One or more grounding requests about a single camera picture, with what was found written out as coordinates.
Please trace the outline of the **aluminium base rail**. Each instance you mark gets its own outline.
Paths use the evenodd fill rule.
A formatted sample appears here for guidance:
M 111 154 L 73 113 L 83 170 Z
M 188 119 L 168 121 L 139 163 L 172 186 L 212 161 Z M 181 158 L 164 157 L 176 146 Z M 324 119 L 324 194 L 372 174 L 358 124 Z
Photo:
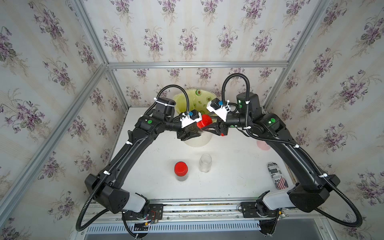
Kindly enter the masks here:
M 150 234 L 221 232 L 252 232 L 267 240 L 276 239 L 280 233 L 287 240 L 294 233 L 303 236 L 310 232 L 321 240 L 337 239 L 329 220 L 317 213 L 283 209 L 268 211 L 262 217 L 256 202 L 255 198 L 151 200 L 146 217 L 140 219 L 133 212 L 106 213 L 73 239 L 126 234 L 129 239 L 147 240 Z

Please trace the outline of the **aluminium frame bars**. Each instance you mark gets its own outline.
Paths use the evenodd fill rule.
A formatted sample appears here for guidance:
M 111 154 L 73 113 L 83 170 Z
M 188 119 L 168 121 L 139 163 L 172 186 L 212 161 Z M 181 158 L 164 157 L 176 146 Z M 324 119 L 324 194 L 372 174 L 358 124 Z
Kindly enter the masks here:
M 32 15 L 46 10 L 54 24 L 63 27 L 64 35 L 41 42 L 29 26 Z M 1 62 L 1 91 L 20 85 L 27 88 L 30 102 L 37 104 L 47 117 L 47 130 L 38 134 L 26 133 L 33 141 L 33 149 L 15 150 L 18 145 L 13 134 L 1 134 L 1 163 L 13 168 L 10 185 L 1 186 L 1 221 L 4 222 L 15 210 L 43 155 L 62 136 L 64 128 L 78 115 L 88 96 L 102 77 L 107 76 L 124 109 L 128 108 L 121 88 L 113 73 L 115 69 L 176 69 L 176 68 L 229 68 L 229 67 L 287 67 L 293 54 L 285 59 L 267 61 L 157 61 L 157 62 L 113 62 L 101 45 L 85 1 L 35 1 L 33 8 L 26 1 L 1 1 L 1 33 L 8 38 L 15 57 Z M 38 60 L 58 61 L 70 64 L 76 73 L 70 75 L 75 83 L 75 92 L 62 95 L 53 92 L 41 81 Z

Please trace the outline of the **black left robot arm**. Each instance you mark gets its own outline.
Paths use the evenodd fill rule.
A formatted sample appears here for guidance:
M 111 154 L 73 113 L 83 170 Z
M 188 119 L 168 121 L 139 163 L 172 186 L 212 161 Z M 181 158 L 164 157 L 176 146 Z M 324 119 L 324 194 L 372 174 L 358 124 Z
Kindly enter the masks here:
M 113 214 L 131 211 L 143 218 L 149 211 L 149 200 L 139 194 L 123 190 L 125 179 L 146 148 L 165 131 L 176 132 L 177 138 L 186 141 L 198 137 L 183 124 L 190 117 L 189 109 L 175 117 L 175 101 L 163 98 L 161 94 L 170 88 L 188 94 L 179 85 L 162 88 L 155 97 L 155 102 L 138 119 L 133 131 L 128 131 L 128 140 L 98 174 L 90 174 L 85 180 L 90 193 L 82 207 L 76 222 L 76 231 L 81 232 L 107 212 Z

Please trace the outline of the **glass tea jar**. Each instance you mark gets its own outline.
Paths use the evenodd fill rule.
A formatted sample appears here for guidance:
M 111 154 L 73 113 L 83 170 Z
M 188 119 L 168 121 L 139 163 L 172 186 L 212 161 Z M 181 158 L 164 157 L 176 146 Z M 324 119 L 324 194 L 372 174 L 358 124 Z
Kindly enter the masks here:
M 212 157 L 208 154 L 203 154 L 199 161 L 199 170 L 202 173 L 208 173 L 212 167 Z

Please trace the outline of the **printed paper scrap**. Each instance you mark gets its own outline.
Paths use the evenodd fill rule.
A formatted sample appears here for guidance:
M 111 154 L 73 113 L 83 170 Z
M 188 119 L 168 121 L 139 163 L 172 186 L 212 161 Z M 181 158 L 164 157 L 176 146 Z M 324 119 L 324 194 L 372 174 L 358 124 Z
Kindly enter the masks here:
M 280 167 L 276 163 L 269 162 L 267 168 L 277 190 L 284 190 L 289 187 L 286 178 L 283 176 Z

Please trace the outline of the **green avocado print bag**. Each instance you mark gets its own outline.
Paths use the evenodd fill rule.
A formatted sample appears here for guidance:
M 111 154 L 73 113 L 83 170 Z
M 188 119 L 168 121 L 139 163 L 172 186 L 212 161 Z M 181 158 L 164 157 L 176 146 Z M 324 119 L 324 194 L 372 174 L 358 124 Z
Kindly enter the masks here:
M 189 98 L 190 111 L 197 110 L 202 115 L 209 114 L 207 104 L 217 96 L 211 92 L 199 89 L 186 90 Z M 175 110 L 178 114 L 185 112 L 187 107 L 186 98 L 183 93 L 177 94 L 173 97 L 176 102 Z

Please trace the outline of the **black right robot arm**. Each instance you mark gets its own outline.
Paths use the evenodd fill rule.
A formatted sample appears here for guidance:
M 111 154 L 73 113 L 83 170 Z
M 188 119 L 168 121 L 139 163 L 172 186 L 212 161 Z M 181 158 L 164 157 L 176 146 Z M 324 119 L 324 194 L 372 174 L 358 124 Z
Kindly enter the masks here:
M 245 92 L 238 95 L 233 104 L 225 98 L 226 86 L 233 78 L 243 79 Z M 248 138 L 266 142 L 290 168 L 297 183 L 292 189 L 283 189 L 275 193 L 265 192 L 259 198 L 260 207 L 277 210 L 297 208 L 305 213 L 316 211 L 326 218 L 350 228 L 358 228 L 363 224 L 363 216 L 354 203 L 338 189 L 340 179 L 336 175 L 328 175 L 314 159 L 293 139 L 285 123 L 275 114 L 263 114 L 259 97 L 250 91 L 249 79 L 241 73 L 230 74 L 222 84 L 221 99 L 213 99 L 207 109 L 216 115 L 217 121 L 202 127 L 202 131 L 218 136 L 226 136 L 229 128 L 238 130 Z M 335 192 L 342 198 L 355 214 L 353 222 L 345 222 L 322 211 L 319 207 Z

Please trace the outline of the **pink pen holder cup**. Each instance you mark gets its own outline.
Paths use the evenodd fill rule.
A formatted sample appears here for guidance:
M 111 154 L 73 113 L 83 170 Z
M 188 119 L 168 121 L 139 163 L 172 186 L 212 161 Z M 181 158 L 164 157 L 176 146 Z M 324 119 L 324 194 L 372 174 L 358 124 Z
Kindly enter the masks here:
M 257 146 L 263 151 L 268 151 L 271 149 L 271 147 L 265 141 L 257 140 Z

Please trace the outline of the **white plastic trash bin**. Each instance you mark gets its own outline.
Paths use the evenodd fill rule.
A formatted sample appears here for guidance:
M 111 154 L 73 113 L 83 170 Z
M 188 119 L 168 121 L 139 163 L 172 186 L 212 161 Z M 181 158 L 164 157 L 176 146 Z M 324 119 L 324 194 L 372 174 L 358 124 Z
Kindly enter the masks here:
M 212 139 L 212 136 L 213 134 L 211 133 L 202 132 L 199 137 L 186 140 L 184 141 L 184 143 L 193 148 L 200 148 L 207 145 L 209 141 Z

